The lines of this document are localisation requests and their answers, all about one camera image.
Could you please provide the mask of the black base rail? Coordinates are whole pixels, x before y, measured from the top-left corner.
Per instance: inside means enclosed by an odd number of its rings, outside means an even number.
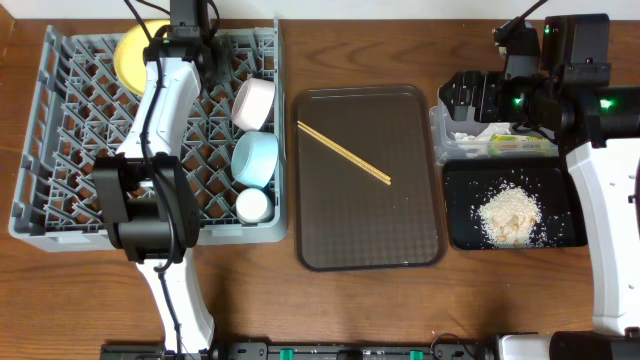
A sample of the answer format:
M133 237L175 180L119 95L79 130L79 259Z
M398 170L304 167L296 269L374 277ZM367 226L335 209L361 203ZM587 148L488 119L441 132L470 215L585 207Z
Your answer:
M181 350L161 345L105 344L100 360L498 360L480 344L434 343L427 346L269 345L259 342L218 344L210 350Z

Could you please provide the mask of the clear plastic waste bin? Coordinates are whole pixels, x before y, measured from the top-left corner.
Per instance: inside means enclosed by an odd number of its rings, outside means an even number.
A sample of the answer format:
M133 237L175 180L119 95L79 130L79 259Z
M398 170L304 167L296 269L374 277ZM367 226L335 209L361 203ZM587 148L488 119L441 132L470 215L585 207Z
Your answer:
M471 106L464 121L455 121L449 114L446 102L441 98L438 98L437 104L429 110L429 120L438 164L443 165L452 160L555 157L558 155L558 148L553 144L554 151L548 155L516 153L507 156L490 156L487 148L489 140L494 134L546 138L539 133L529 131L527 128L519 128L515 131L512 123L476 122L473 118L474 110L475 108Z

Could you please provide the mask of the light blue bowl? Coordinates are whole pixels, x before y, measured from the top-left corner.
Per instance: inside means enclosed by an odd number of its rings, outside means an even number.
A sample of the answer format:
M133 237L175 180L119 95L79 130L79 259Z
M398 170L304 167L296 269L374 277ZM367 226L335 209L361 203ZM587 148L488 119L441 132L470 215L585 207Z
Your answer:
M252 188L264 188L278 162L278 140L273 133L245 132L235 145L231 172L235 181Z

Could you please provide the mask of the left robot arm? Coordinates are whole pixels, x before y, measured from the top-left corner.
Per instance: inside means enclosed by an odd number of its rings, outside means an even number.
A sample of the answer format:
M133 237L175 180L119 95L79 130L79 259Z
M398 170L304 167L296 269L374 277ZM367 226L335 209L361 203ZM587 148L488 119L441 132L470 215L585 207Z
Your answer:
M145 278L164 326L164 358L207 359L214 319L194 265L200 207L180 154L203 82L215 74L211 35L198 25L142 23L116 47L118 80L141 100L115 154L92 170L104 227Z

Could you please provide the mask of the brown serving tray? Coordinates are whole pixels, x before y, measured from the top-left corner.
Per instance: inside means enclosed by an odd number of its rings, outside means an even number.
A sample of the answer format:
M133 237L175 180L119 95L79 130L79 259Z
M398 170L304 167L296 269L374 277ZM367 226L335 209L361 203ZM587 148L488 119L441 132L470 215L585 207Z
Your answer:
M312 271L432 266L447 239L428 104L414 86L316 89L293 102L304 123L390 177L385 184L299 130L295 238Z

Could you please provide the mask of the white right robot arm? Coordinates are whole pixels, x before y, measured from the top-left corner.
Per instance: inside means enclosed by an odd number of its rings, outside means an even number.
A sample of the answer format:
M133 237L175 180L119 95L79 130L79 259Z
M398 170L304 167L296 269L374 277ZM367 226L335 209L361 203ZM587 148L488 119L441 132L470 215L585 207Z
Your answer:
M500 335L482 359L635 359L639 355L639 91L610 83L604 13L523 17L493 31L500 72L464 71L438 91L456 121L547 129L574 182L594 283L589 331Z

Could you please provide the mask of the rice food scraps pile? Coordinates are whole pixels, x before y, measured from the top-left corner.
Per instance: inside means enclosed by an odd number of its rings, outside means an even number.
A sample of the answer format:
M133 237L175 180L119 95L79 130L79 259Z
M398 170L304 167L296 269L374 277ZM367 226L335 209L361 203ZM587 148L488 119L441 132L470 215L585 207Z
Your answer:
M512 182L490 186L480 196L480 204L470 206L470 216L477 222L473 228L493 247L536 248L549 244L540 201Z

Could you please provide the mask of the small white cup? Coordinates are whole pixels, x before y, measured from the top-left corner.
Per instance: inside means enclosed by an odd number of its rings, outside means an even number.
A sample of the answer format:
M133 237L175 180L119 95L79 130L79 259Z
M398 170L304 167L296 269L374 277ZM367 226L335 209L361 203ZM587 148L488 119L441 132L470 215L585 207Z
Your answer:
M272 219L274 206L267 195L260 189L247 188L236 199L236 214L241 222L256 224Z

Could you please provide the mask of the black waste tray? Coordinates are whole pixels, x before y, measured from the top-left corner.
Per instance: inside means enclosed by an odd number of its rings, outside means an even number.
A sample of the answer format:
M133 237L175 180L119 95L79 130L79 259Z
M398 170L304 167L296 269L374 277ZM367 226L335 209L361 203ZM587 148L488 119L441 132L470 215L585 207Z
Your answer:
M496 248L475 230L470 206L490 186L507 181L522 186L542 205L549 244L536 248L583 247L587 244L584 219L575 186L559 158L497 158L456 160L443 169L447 230L460 250Z

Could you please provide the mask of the pink white bowl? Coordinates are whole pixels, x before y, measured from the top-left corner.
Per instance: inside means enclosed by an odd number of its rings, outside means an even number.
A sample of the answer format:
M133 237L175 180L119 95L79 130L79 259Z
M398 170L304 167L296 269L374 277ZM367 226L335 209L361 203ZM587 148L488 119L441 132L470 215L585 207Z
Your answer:
M265 123L276 95L274 82L248 78L240 87L232 107L232 121L241 130L259 131Z

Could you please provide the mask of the yellow orange snack wrapper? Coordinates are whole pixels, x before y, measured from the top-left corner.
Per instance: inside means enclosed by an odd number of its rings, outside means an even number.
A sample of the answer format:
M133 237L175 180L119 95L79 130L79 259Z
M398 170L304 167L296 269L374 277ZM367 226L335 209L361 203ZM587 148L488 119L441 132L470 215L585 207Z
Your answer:
M507 156L516 153L552 154L554 145L548 140L523 135L494 134L488 143L490 156Z

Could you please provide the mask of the grey dishwasher rack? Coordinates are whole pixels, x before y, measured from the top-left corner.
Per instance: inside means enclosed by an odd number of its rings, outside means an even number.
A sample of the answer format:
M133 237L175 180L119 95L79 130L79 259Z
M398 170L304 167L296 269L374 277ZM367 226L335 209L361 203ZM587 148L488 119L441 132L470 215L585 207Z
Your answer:
M279 82L282 38L277 26L222 30L216 87L188 117L181 161L200 206L203 245L272 243L287 233L286 164L266 186L273 217L246 225L236 214L242 185L231 174L241 130L231 107L242 82ZM8 221L9 233L47 252L107 250L111 244L91 176L99 156L125 139L140 99L119 81L116 34L67 37L46 32Z

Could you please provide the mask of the yellow round plate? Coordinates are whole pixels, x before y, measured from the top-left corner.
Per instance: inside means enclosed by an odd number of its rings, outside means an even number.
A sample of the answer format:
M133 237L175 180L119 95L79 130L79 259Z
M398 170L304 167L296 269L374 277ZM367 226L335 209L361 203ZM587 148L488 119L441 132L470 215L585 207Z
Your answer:
M141 25L127 31L114 53L114 67L120 83L135 95L142 96L147 84L143 51L149 40Z

